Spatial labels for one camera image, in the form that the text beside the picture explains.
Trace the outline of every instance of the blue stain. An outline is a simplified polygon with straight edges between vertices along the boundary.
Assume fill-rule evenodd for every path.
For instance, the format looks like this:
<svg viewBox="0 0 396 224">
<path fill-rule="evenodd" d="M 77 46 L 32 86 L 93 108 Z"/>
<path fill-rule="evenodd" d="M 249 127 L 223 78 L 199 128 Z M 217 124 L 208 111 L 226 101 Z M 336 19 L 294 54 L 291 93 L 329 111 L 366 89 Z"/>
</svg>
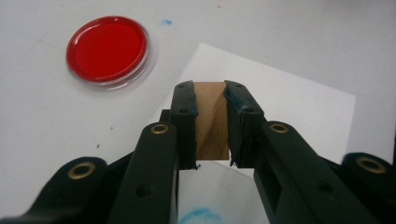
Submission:
<svg viewBox="0 0 396 224">
<path fill-rule="evenodd" d="M 219 223 L 221 217 L 208 208 L 195 209 L 184 216 L 178 224 Z"/>
<path fill-rule="evenodd" d="M 162 21 L 161 21 L 161 24 L 162 24 L 162 25 L 172 25 L 172 23 L 173 23 L 173 22 L 170 21 L 170 20 L 162 20 Z"/>
</svg>

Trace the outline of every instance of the brass screw insert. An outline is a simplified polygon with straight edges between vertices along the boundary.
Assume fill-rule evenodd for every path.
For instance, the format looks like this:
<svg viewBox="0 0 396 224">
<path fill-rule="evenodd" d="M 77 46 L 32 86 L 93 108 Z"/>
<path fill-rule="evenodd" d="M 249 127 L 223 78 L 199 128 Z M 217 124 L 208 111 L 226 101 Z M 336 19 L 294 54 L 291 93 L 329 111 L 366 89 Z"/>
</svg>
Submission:
<svg viewBox="0 0 396 224">
<path fill-rule="evenodd" d="M 280 123 L 271 124 L 270 129 L 276 133 L 286 133 L 289 131 L 288 127 Z"/>
<path fill-rule="evenodd" d="M 157 124 L 151 127 L 151 132 L 155 134 L 161 134 L 168 132 L 169 127 L 164 124 Z"/>
<path fill-rule="evenodd" d="M 95 164 L 90 161 L 84 161 L 80 164 L 73 166 L 67 173 L 70 179 L 82 179 L 93 173 Z"/>
<path fill-rule="evenodd" d="M 364 170 L 377 175 L 387 172 L 387 168 L 382 163 L 371 158 L 359 157 L 356 159 L 356 163 Z"/>
</svg>

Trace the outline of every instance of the petri dish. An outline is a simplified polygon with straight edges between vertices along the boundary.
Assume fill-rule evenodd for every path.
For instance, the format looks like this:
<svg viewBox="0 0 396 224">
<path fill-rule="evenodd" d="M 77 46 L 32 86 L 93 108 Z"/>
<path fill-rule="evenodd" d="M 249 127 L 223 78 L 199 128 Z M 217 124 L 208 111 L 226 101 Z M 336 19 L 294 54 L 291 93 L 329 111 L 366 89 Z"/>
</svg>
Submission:
<svg viewBox="0 0 396 224">
<path fill-rule="evenodd" d="M 117 89 L 148 71 L 149 34 L 138 22 L 108 16 L 83 25 L 70 39 L 66 60 L 71 72 L 85 83 Z"/>
</svg>

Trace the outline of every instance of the white table surface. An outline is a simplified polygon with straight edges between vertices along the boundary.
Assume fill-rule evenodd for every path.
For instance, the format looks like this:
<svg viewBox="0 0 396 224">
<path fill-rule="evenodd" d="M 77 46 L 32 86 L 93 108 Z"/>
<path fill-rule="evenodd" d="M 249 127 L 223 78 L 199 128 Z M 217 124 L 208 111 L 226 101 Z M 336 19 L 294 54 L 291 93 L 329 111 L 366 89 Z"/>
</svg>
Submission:
<svg viewBox="0 0 396 224">
<path fill-rule="evenodd" d="M 156 63 L 127 88 L 93 91 L 70 75 L 65 48 L 107 15 L 143 24 Z M 201 42 L 355 95 L 347 151 L 392 161 L 395 24 L 393 0 L 2 0 L 0 217 L 26 211 L 66 162 L 132 151 Z"/>
</svg>

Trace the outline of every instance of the wooden block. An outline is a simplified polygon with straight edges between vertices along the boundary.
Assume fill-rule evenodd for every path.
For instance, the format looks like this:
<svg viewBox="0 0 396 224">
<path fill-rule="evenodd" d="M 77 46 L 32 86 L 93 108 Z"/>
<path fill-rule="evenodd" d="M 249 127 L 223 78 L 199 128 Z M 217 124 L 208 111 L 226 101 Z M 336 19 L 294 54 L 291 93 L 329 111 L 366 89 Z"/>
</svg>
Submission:
<svg viewBox="0 0 396 224">
<path fill-rule="evenodd" d="M 195 82 L 198 107 L 195 120 L 198 161 L 227 161 L 227 101 L 223 95 L 225 82 Z"/>
</svg>

